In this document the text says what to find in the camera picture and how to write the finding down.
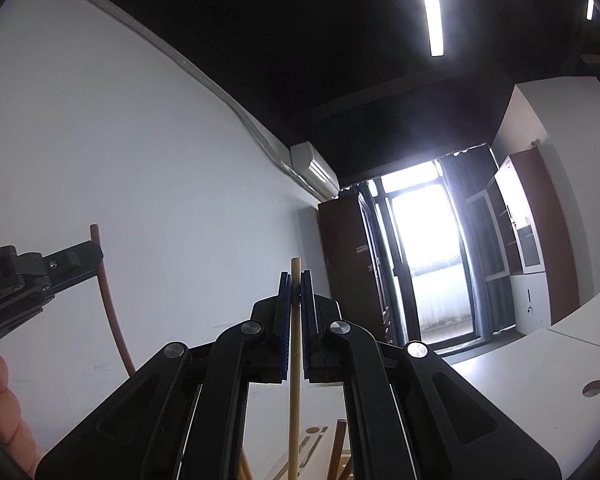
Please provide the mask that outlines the person's left hand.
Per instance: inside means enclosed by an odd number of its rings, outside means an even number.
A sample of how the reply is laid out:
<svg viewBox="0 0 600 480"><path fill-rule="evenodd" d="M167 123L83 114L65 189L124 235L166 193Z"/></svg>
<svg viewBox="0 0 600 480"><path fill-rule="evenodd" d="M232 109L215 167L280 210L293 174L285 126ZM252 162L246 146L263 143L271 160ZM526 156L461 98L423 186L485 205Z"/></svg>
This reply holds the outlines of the person's left hand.
<svg viewBox="0 0 600 480"><path fill-rule="evenodd" d="M8 388L8 367L0 356L0 442L30 478L35 477L42 452L21 416L20 403Z"/></svg>

